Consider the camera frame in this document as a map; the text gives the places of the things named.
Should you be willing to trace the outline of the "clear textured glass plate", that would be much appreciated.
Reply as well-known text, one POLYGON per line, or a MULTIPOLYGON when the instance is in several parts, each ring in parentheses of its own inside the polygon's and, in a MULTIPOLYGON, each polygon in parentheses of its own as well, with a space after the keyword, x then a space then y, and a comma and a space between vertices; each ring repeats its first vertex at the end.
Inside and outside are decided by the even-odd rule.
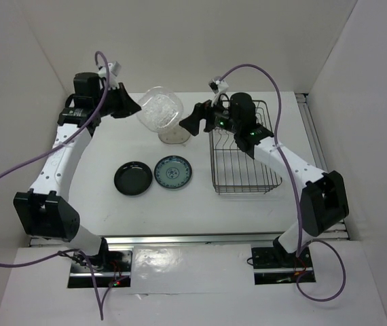
POLYGON ((161 134, 174 128, 182 118, 183 104, 171 90, 157 86, 149 89, 138 101, 139 122, 150 131, 161 134))

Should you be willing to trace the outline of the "black round plate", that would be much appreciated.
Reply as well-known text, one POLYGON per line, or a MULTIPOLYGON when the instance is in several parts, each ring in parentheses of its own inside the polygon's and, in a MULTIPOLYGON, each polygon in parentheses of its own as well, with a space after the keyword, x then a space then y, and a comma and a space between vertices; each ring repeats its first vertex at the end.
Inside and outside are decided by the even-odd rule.
POLYGON ((148 165, 131 161, 121 165, 114 174, 116 190, 125 196, 139 196, 151 186, 153 175, 148 165))

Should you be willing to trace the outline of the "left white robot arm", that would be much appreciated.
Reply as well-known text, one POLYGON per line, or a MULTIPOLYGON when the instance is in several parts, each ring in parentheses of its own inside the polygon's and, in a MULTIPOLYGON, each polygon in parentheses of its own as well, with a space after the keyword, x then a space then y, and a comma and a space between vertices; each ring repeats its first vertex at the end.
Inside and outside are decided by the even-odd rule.
POLYGON ((81 226, 79 213, 69 204, 73 176, 102 117, 129 117, 140 111, 116 73, 102 68, 98 73, 78 73, 74 93, 57 121, 56 138, 45 164, 27 192, 13 199, 27 235, 61 240, 86 254, 86 263, 96 271, 110 263, 107 241, 81 226))

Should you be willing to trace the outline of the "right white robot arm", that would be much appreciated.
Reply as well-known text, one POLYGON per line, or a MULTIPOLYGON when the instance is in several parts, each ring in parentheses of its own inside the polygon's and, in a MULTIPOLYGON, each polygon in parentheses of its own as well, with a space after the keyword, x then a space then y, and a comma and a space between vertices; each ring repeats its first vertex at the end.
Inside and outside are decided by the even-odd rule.
POLYGON ((344 179, 333 170, 317 168, 279 142, 275 134, 257 119, 254 100, 247 93, 231 95, 228 105, 206 101, 194 106, 179 125, 191 135, 220 128, 233 134, 238 149, 265 164, 293 188, 297 221, 274 240, 272 257, 279 266, 288 266, 303 246, 345 219, 349 214, 344 179))

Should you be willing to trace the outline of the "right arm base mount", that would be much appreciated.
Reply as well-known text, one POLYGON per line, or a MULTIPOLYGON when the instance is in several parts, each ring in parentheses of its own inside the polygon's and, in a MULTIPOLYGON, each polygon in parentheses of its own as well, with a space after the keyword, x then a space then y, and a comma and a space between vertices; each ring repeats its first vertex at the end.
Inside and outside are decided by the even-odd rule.
POLYGON ((281 285, 296 283, 301 276, 301 283, 315 283, 311 253, 304 249, 299 258, 294 255, 279 259, 273 247, 255 247, 246 260, 253 268, 256 285, 281 285))

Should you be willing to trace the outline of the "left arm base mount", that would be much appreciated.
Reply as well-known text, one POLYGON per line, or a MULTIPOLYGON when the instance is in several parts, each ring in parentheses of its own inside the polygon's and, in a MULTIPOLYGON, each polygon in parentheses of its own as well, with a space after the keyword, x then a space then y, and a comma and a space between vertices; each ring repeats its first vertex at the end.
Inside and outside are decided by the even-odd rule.
MULTIPOLYGON (((69 289, 93 288, 92 275, 89 265, 79 253, 63 253, 62 257, 71 260, 69 289)), ((98 265, 96 257, 90 257, 96 286, 107 288, 112 285, 115 288, 130 287, 132 269, 132 250, 110 251, 104 261, 98 265)))

